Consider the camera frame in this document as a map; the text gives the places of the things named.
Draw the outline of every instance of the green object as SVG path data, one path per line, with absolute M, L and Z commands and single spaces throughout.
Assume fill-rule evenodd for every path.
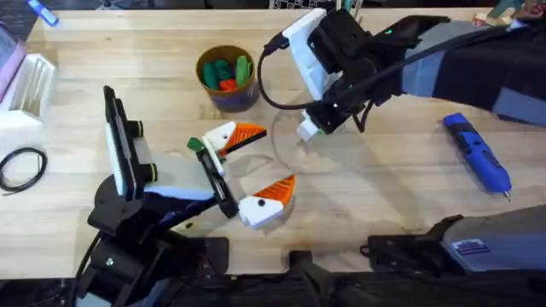
M 229 73 L 229 63 L 226 60 L 215 61 L 214 71 L 220 81 L 233 78 L 233 76 L 231 76 L 231 73 Z
M 212 63 L 205 63 L 203 65 L 203 72 L 201 77 L 206 86 L 213 90 L 218 90 L 218 79 L 216 73 L 214 72 L 214 66 Z
M 205 144 L 199 141 L 199 139 L 196 137 L 190 137 L 186 146 L 197 153 L 205 147 Z
M 250 78 L 250 68 L 252 63 L 249 63 L 245 55 L 237 57 L 237 66 L 235 68 L 235 82 L 237 87 L 242 87 Z

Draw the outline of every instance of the wooden table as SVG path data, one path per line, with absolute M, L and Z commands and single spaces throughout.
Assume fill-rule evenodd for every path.
M 372 32 L 407 14 L 470 20 L 477 9 L 361 10 Z M 229 168 L 251 193 L 297 173 L 292 210 L 252 231 L 218 208 L 193 219 L 188 235 L 227 236 L 230 273 L 279 272 L 288 251 L 311 249 L 331 270 L 362 270 L 368 235 L 425 231 L 457 213 L 486 215 L 543 204 L 546 130 L 502 122 L 455 103 L 393 98 L 370 114 L 365 134 L 352 122 L 310 143 L 295 134 L 298 112 L 259 101 L 250 111 L 222 114 L 195 76 L 206 49 L 235 44 L 254 59 L 262 46 L 304 11 L 65 11 L 56 28 L 39 21 L 31 52 L 59 67 L 55 98 L 42 130 L 0 132 L 0 155 L 37 144 L 49 167 L 34 188 L 0 197 L 0 278 L 73 276 L 96 230 L 86 223 L 99 183 L 110 173 L 102 86 L 113 86 L 130 119 L 144 122 L 151 148 L 194 155 L 185 147 L 228 120 L 263 125 L 264 140 L 230 156 Z M 288 52 L 264 64 L 267 90 L 278 101 L 309 99 Z M 464 112 L 512 178 L 513 199 L 484 193 L 465 168 L 440 120 Z M 35 171 L 33 161 L 14 172 Z

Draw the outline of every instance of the sticker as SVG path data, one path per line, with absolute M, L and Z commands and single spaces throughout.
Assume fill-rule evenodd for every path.
M 480 239 L 460 240 L 451 243 L 456 252 L 461 256 L 490 252 L 489 247 Z

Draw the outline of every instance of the coiled black cable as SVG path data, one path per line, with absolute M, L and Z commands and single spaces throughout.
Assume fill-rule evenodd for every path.
M 26 154 L 26 153 L 37 154 L 42 159 L 42 165 L 41 166 L 39 165 L 39 160 L 38 160 L 38 173 L 34 177 L 32 177 L 29 181 L 27 181 L 27 182 L 25 182 L 25 183 L 23 183 L 21 185 L 18 185 L 18 186 L 8 185 L 4 180 L 5 179 L 5 177 L 3 175 L 4 166 L 10 160 L 15 158 L 16 156 L 18 156 L 20 154 Z M 16 193 L 25 191 L 26 189 L 29 189 L 31 186 L 36 184 L 36 182 L 38 182 L 38 180 L 40 180 L 40 178 L 44 175 L 47 165 L 48 165 L 47 155 L 45 154 L 45 152 L 40 151 L 40 150 L 38 150 L 36 148 L 19 148 L 19 149 L 15 150 L 14 152 L 8 154 L 2 160 L 2 162 L 0 162 L 0 188 L 7 192 L 6 194 L 4 194 L 4 196 L 11 195 L 11 194 L 16 194 Z

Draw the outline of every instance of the brown cup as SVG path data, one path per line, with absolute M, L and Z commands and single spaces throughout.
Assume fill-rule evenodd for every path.
M 245 55 L 248 62 L 252 63 L 250 78 L 243 86 L 237 87 L 236 90 L 229 92 L 213 90 L 206 86 L 206 84 L 203 82 L 203 78 L 201 77 L 201 72 L 203 71 L 203 66 L 205 63 L 212 63 L 223 59 L 230 65 L 234 66 L 237 62 L 237 57 L 240 55 Z M 218 46 L 211 48 L 205 51 L 205 53 L 199 58 L 195 71 L 197 72 L 197 78 L 199 78 L 201 86 L 211 97 L 212 103 L 222 112 L 236 113 L 246 111 L 253 106 L 258 99 L 259 91 L 258 86 L 256 85 L 254 60 L 244 49 L 235 46 Z

